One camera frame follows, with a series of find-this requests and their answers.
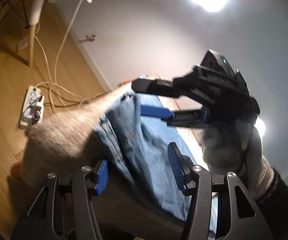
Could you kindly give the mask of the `right hand white glove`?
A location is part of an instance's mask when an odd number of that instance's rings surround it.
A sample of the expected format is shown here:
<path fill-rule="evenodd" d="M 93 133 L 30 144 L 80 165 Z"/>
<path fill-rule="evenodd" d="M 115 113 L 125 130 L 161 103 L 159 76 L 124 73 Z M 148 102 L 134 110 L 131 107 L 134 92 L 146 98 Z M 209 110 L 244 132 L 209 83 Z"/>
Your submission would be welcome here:
<path fill-rule="evenodd" d="M 262 141 L 254 124 L 235 120 L 208 124 L 198 134 L 203 160 L 209 171 L 234 172 L 255 200 L 269 189 L 274 171 L 262 153 Z"/>

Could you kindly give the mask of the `black fuzzy sleeve forearm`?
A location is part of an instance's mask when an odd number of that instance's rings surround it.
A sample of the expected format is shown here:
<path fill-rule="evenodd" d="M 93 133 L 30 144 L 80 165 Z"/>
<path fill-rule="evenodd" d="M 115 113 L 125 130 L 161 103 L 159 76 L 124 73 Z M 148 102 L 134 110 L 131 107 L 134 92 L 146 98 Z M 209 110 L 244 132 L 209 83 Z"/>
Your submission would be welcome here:
<path fill-rule="evenodd" d="M 274 239 L 288 239 L 288 186 L 277 170 L 266 193 L 256 200 Z"/>

